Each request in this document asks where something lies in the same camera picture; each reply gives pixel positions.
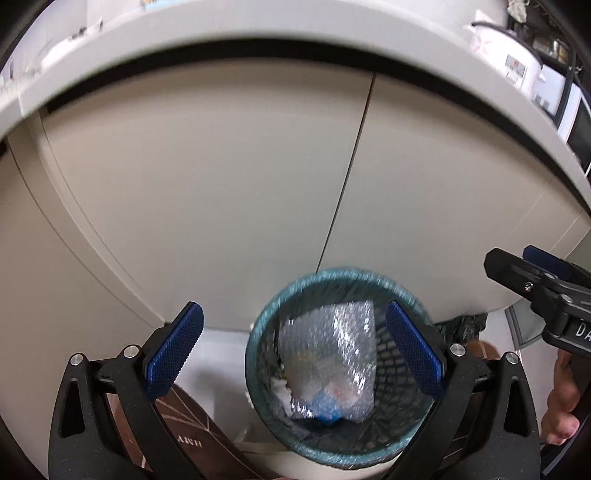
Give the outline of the person's right hand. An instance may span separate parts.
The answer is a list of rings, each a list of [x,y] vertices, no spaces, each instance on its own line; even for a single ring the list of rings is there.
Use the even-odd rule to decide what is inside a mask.
[[[547,398],[547,411],[541,420],[541,438],[550,445],[562,445],[575,435],[580,426],[580,421],[572,414],[581,392],[573,376],[571,359],[571,353],[558,351],[553,389]]]

